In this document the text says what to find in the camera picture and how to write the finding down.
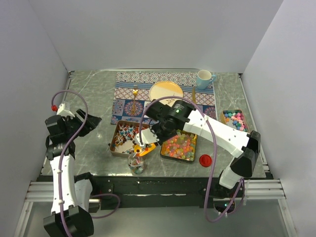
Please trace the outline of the square tin of translucent candies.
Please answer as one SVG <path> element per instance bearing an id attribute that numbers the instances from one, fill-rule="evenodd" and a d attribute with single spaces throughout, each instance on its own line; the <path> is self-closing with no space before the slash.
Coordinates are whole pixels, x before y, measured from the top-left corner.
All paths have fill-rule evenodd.
<path id="1" fill-rule="evenodd" d="M 174 137 L 162 144 L 160 156 L 173 161 L 193 163 L 196 156 L 197 140 L 197 135 L 177 130 Z"/>

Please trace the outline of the brown box of candies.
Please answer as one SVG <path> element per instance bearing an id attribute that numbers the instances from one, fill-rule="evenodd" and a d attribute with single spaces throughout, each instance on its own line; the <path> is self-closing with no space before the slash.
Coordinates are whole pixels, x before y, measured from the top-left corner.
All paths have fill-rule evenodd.
<path id="1" fill-rule="evenodd" d="M 139 123 L 120 120 L 117 122 L 109 150 L 114 157 L 127 159 L 134 153 L 134 146 L 138 145 L 135 135 L 139 133 Z"/>

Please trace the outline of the yellow plastic scoop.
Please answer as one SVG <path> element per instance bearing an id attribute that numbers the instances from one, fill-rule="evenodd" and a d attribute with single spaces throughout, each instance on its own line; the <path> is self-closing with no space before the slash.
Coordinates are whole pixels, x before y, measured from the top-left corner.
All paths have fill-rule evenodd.
<path id="1" fill-rule="evenodd" d="M 155 148 L 156 148 L 155 143 L 146 144 L 145 147 L 141 147 L 140 145 L 135 145 L 133 151 L 138 157 L 143 157 L 147 155 L 148 153 L 150 153 L 151 151 L 153 151 Z"/>

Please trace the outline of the red jar lid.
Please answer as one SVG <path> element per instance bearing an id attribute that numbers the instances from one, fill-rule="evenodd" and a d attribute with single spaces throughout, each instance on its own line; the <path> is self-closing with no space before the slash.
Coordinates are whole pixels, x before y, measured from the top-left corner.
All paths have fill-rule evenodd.
<path id="1" fill-rule="evenodd" d="M 212 157 L 207 154 L 203 154 L 199 158 L 199 163 L 203 167 L 210 167 L 212 165 Z"/>

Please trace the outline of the clear glass jar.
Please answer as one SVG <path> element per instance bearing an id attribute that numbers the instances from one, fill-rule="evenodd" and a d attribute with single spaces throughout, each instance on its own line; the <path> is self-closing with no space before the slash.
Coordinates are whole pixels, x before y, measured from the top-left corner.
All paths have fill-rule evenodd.
<path id="1" fill-rule="evenodd" d="M 145 162 L 142 157 L 131 155 L 128 157 L 128 167 L 132 174 L 139 175 L 145 170 Z"/>

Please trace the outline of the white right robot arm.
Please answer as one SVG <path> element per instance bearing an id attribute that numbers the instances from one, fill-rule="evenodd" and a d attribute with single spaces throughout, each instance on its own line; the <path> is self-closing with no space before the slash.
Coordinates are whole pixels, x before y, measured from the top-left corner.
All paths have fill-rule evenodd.
<path id="1" fill-rule="evenodd" d="M 203 113 L 192 101 L 173 96 L 173 106 L 164 105 L 160 99 L 153 100 L 143 115 L 157 121 L 152 127 L 141 129 L 136 140 L 141 147 L 162 144 L 175 135 L 177 130 L 193 133 L 228 151 L 233 159 L 223 170 L 216 185 L 217 193 L 227 197 L 241 178 L 250 178 L 260 153 L 261 135 L 229 127 Z"/>

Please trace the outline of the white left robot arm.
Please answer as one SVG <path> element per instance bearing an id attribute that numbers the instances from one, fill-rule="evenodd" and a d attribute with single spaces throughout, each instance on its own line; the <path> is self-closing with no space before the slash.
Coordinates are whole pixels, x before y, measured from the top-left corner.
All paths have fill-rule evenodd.
<path id="1" fill-rule="evenodd" d="M 84 137 L 94 130 L 101 118 L 78 109 L 74 115 L 58 112 L 46 119 L 49 135 L 46 158 L 53 175 L 53 204 L 43 226 L 51 237 L 89 237 L 94 233 L 89 214 L 89 199 L 98 194 L 91 173 L 74 175 L 75 143 L 72 137 Z"/>

